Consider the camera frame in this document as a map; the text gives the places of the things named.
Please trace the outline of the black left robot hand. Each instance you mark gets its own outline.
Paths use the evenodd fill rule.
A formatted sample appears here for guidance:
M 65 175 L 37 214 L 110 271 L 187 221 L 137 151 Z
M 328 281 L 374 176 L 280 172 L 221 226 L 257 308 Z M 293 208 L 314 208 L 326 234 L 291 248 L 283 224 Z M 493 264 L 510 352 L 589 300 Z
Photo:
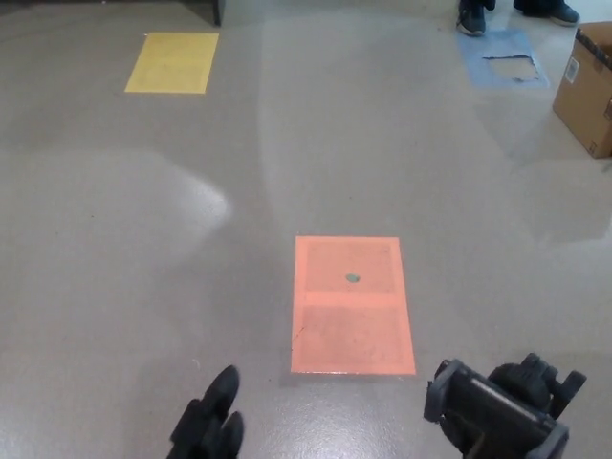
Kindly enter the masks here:
M 202 399 L 191 400 L 170 435 L 167 459 L 237 458 L 243 443 L 242 415 L 231 412 L 240 385 L 238 369 L 227 366 Z

